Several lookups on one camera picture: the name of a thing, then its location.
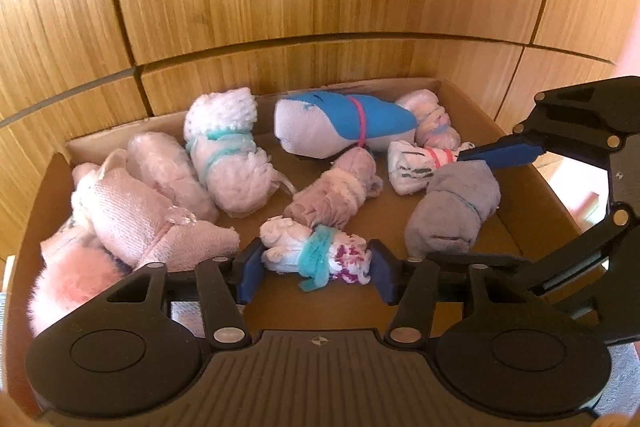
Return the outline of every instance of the screw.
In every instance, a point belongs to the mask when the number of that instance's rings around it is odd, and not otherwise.
[[[629,221],[629,213],[626,210],[616,210],[613,213],[613,222],[619,227],[624,227]]]
[[[617,149],[618,147],[620,147],[620,138],[612,134],[607,138],[607,145],[611,149]]]
[[[415,328],[395,328],[391,330],[389,336],[401,344],[413,344],[422,338],[420,331]]]

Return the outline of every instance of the circular pad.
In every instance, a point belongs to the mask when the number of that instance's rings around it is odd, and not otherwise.
[[[71,358],[88,371],[114,373],[139,362],[145,348],[145,341],[130,331],[94,331],[76,340]]]
[[[471,315],[440,338],[436,359],[449,383],[492,412],[523,419],[597,399],[611,369],[602,341],[568,317],[532,319],[511,306]]]

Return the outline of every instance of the blue gripper pad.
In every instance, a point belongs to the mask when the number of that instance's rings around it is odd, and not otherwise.
[[[545,153],[545,149],[540,145],[515,140],[513,143],[505,143],[503,140],[463,151],[458,156],[458,161],[484,160],[491,170],[496,170],[528,165]]]
[[[236,261],[243,264],[242,280],[237,286],[238,304],[249,304],[254,298],[255,291],[264,278],[264,265],[261,261],[264,245],[259,238],[254,239],[236,258]]]

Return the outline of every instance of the metal rivet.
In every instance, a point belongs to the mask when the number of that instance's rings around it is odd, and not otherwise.
[[[613,222],[619,227],[624,227],[629,221],[629,213],[626,210],[616,210],[613,213]]]
[[[617,149],[618,147],[620,147],[620,138],[612,134],[607,138],[607,145],[611,149]]]
[[[413,344],[422,338],[420,331],[415,328],[396,328],[391,330],[389,336],[401,344]]]
[[[234,344],[244,339],[244,331],[239,328],[220,328],[213,334],[213,338],[223,344]]]

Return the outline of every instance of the pink rubber band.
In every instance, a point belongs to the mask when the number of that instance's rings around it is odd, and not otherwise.
[[[353,102],[358,112],[358,118],[360,119],[360,136],[358,137],[358,147],[364,147],[364,142],[367,139],[367,116],[364,113],[364,108],[360,103],[360,100],[354,96],[348,96],[347,98]]]
[[[435,151],[431,147],[425,147],[424,150],[426,150],[431,155],[431,157],[433,158],[433,162],[436,164],[436,169],[439,169],[440,160],[438,160],[438,155],[435,153]]]

